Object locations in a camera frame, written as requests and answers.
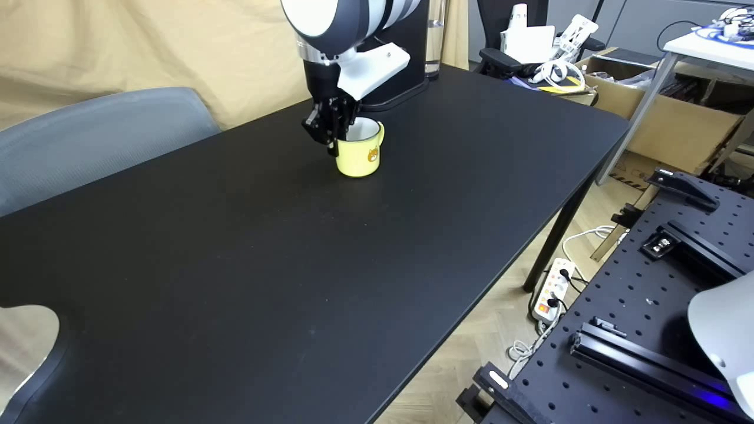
tiled floor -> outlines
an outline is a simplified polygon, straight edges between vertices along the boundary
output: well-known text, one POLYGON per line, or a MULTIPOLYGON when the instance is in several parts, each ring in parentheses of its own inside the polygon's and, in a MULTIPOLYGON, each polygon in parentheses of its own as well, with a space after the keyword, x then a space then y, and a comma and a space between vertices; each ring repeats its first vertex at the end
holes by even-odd
MULTIPOLYGON (((601 240, 591 227, 608 224, 612 212, 637 198, 637 189, 612 178, 591 185, 569 227, 575 238, 566 238, 566 249, 582 276, 590 277, 598 269, 598 263, 590 258, 601 240)), ((476 368, 493 359, 497 368, 510 370, 513 362, 506 357, 506 346, 517 339, 525 344, 535 339, 525 309, 530 296, 522 290, 522 282, 542 240, 545 231, 384 410, 380 417, 381 424, 469 421, 454 404, 454 397, 469 385, 476 368)), ((14 385, 42 362, 55 337, 57 318, 47 309, 0 309, 0 410, 4 410, 14 385)))

chair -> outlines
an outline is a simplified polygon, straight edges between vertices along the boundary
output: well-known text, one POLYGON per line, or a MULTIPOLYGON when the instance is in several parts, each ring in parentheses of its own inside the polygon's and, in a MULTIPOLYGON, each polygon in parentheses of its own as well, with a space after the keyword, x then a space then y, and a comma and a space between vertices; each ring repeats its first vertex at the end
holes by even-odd
POLYGON ((216 134, 193 90, 109 94, 0 132, 0 217, 216 134))
MULTIPOLYGON (((529 4, 529 26, 548 26, 550 0, 479 0, 482 26, 485 33, 485 46, 482 53, 479 72, 493 77, 511 77, 517 72, 530 72, 535 66, 519 63, 517 59, 500 52, 500 31, 510 27, 513 4, 529 4)), ((596 1, 591 21, 601 14, 601 0, 596 1)), ((603 48, 606 45, 590 38, 586 48, 603 48)))

mug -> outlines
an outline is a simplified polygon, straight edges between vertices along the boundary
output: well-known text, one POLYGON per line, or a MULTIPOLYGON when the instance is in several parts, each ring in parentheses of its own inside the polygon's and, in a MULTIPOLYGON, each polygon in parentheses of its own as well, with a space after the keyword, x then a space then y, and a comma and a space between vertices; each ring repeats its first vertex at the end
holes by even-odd
POLYGON ((372 118, 356 118, 346 138, 338 138, 334 165, 345 177, 368 177, 380 167, 384 125, 372 118))

cardboard box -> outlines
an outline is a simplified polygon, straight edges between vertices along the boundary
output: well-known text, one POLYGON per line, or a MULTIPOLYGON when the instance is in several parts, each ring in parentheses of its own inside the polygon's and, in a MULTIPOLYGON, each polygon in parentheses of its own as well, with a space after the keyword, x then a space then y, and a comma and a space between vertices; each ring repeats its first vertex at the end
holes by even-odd
MULTIPOLYGON (((582 66, 586 71, 586 84, 596 90, 593 105, 619 118, 632 118, 644 92, 612 79, 593 77, 593 72, 608 72, 615 79, 625 79, 649 71, 649 66, 619 63, 603 57, 590 57, 582 66)), ((735 113, 658 94, 628 147, 674 169, 701 174, 720 146, 733 134, 737 123, 741 114, 735 113)))

black surface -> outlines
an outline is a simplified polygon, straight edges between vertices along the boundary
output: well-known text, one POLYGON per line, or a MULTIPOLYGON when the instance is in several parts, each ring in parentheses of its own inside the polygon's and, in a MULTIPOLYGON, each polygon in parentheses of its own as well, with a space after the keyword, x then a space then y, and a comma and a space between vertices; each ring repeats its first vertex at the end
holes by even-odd
POLYGON ((522 401, 532 402, 550 421, 724 421, 569 353, 572 331, 598 315, 628 331, 630 340, 720 376, 687 319, 690 296, 709 282, 676 260, 652 260, 638 252, 658 226, 674 219, 735 263, 754 269, 754 200, 701 178, 698 184, 720 196, 720 210, 709 214, 662 192, 513 379, 522 401))
POLYGON ((0 219, 0 304, 62 318, 0 421, 364 421, 628 125, 446 67, 354 180, 308 105, 0 219))

